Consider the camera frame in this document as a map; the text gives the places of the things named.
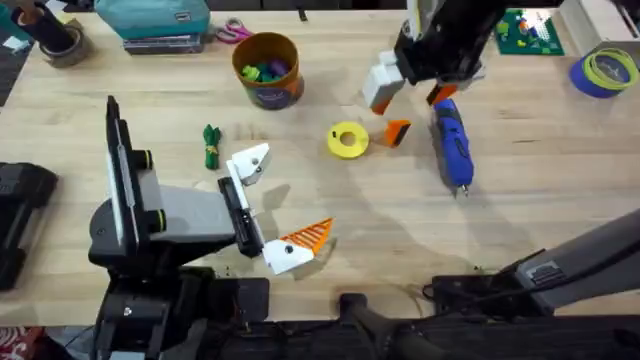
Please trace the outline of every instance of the wooden table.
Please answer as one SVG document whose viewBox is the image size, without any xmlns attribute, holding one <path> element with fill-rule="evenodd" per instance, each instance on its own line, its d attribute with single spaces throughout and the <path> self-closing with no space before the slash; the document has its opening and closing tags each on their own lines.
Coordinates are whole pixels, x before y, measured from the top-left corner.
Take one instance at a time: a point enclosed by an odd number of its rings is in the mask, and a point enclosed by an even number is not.
<svg viewBox="0 0 640 360">
<path fill-rule="evenodd" d="M 198 260 L 226 276 L 271 279 L 271 318 L 335 315 L 338 294 L 361 291 L 388 316 L 425 316 L 419 290 L 437 274 L 497 270 L 553 247 L 640 204 L 638 89 L 594 100 L 567 79 L 573 57 L 499 56 L 485 51 L 487 78 L 456 95 L 476 176 L 468 199 L 443 185 L 424 98 L 432 82 L 407 86 L 387 116 L 364 105 L 360 88 L 376 54 L 393 45 L 404 12 L 237 15 L 254 31 L 297 44 L 306 90 L 281 111 L 251 105 L 231 68 L 233 47 L 204 54 L 132 57 L 96 15 L 79 15 L 97 47 L 68 70 L 30 56 L 0 116 L 0 157 L 60 176 L 42 214 L 19 288 L 0 297 L 0 324 L 90 324 L 107 285 L 87 260 L 89 219 L 106 198 L 104 114 L 121 104 L 133 143 L 151 149 L 162 183 L 216 191 L 225 170 L 204 167 L 202 129 L 221 127 L 222 157 L 269 142 L 273 161 L 248 189 L 267 238 L 335 217 L 332 240 L 314 263 L 272 276 L 262 259 L 230 247 Z M 558 24 L 561 34 L 563 26 Z M 564 37 L 564 45 L 572 50 Z M 387 119 L 414 122 L 397 149 L 378 139 Z M 374 138 L 366 156 L 330 155 L 331 124 L 359 121 Z M 594 299 L 561 313 L 637 313 L 637 293 Z"/>
</svg>

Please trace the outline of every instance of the paper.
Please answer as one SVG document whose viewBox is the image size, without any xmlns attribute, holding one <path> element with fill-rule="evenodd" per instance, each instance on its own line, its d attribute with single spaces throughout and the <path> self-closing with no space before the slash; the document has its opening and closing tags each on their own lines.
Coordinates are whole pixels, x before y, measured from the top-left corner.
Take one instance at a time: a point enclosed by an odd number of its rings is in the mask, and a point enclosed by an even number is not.
<svg viewBox="0 0 640 360">
<path fill-rule="evenodd" d="M 62 12 L 62 9 L 64 9 L 65 6 L 67 6 L 66 3 L 63 3 L 62 1 L 58 1 L 58 0 L 49 0 L 47 2 L 47 7 L 49 8 L 49 10 L 51 10 L 51 12 L 56 15 L 59 12 Z"/>
<path fill-rule="evenodd" d="M 13 50 L 13 52 L 18 52 L 29 46 L 29 42 L 22 41 L 15 36 L 11 36 L 2 45 Z"/>
<path fill-rule="evenodd" d="M 429 30 L 431 20 L 444 2 L 445 0 L 407 0 L 409 29 L 403 29 L 404 33 L 414 41 L 420 39 Z"/>
</svg>

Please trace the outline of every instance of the green block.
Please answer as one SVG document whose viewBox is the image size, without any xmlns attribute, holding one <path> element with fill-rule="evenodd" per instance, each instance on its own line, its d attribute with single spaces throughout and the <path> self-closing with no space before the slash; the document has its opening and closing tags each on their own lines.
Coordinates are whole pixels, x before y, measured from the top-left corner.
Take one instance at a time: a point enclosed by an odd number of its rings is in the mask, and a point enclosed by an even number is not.
<svg viewBox="0 0 640 360">
<path fill-rule="evenodd" d="M 258 68 L 258 70 L 260 70 L 261 73 L 269 72 L 269 65 L 267 65 L 266 63 L 260 63 L 256 67 Z"/>
<path fill-rule="evenodd" d="M 273 82 L 273 77 L 268 73 L 262 73 L 262 75 L 260 75 L 260 82 Z"/>
<path fill-rule="evenodd" d="M 498 34 L 500 35 L 506 35 L 509 33 L 509 23 L 504 22 L 504 21 L 500 21 L 498 23 L 498 25 L 496 26 L 496 31 L 498 32 Z"/>
<path fill-rule="evenodd" d="M 260 77 L 260 70 L 253 66 L 246 65 L 242 68 L 242 76 L 249 81 L 258 81 L 258 78 Z"/>
</svg>

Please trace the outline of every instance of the blue object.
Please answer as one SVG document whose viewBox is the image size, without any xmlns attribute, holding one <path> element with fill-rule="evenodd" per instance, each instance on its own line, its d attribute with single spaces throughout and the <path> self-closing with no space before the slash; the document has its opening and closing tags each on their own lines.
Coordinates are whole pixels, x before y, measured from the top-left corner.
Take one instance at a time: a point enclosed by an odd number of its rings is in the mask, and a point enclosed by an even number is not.
<svg viewBox="0 0 640 360">
<path fill-rule="evenodd" d="M 203 34 L 211 17 L 202 0 L 96 0 L 95 11 L 125 40 Z"/>
<path fill-rule="evenodd" d="M 277 76 L 285 76 L 289 73 L 289 66 L 282 60 L 273 60 L 269 63 L 269 69 L 271 73 Z"/>
<path fill-rule="evenodd" d="M 606 99 L 618 95 L 622 90 L 607 89 L 594 84 L 589 80 L 584 71 L 584 62 L 587 61 L 588 57 L 589 54 L 585 55 L 582 59 L 573 64 L 571 69 L 569 69 L 569 79 L 571 79 L 573 85 L 583 93 L 600 99 Z M 629 81 L 630 75 L 628 71 L 624 71 L 623 76 L 625 76 L 625 81 Z"/>
<path fill-rule="evenodd" d="M 456 104 L 445 99 L 434 105 L 437 125 L 442 140 L 442 151 L 451 183 L 466 189 L 473 180 L 473 162 L 469 153 L 469 140 L 464 132 Z"/>
<path fill-rule="evenodd" d="M 29 34 L 22 31 L 18 25 L 11 21 L 11 10 L 3 4 L 0 4 L 0 28 L 5 29 L 10 35 L 15 36 L 22 41 L 31 40 L 31 36 L 29 36 Z"/>
<path fill-rule="evenodd" d="M 273 82 L 273 76 L 268 72 L 260 72 L 260 82 Z"/>
<path fill-rule="evenodd" d="M 267 65 L 267 63 L 259 63 L 258 65 L 256 65 L 256 67 L 258 68 L 258 70 L 260 70 L 260 73 L 271 74 L 269 65 Z"/>
</svg>

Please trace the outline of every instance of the pink scissors handle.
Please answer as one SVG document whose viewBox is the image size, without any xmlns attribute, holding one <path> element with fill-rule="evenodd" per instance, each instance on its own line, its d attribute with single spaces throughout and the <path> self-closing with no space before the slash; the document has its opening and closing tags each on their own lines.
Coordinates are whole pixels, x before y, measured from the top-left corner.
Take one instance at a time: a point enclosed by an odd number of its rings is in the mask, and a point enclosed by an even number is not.
<svg viewBox="0 0 640 360">
<path fill-rule="evenodd" d="M 253 33 L 251 31 L 249 31 L 249 29 L 247 29 L 246 27 L 244 27 L 244 24 L 242 23 L 242 20 L 232 17 L 229 18 L 227 20 L 226 23 L 226 28 L 229 31 L 233 31 L 236 32 L 240 35 L 244 35 L 244 37 L 249 37 L 251 35 L 253 35 Z"/>
<path fill-rule="evenodd" d="M 229 31 L 226 28 L 216 29 L 216 38 L 225 44 L 237 44 L 247 38 L 237 32 Z"/>
</svg>

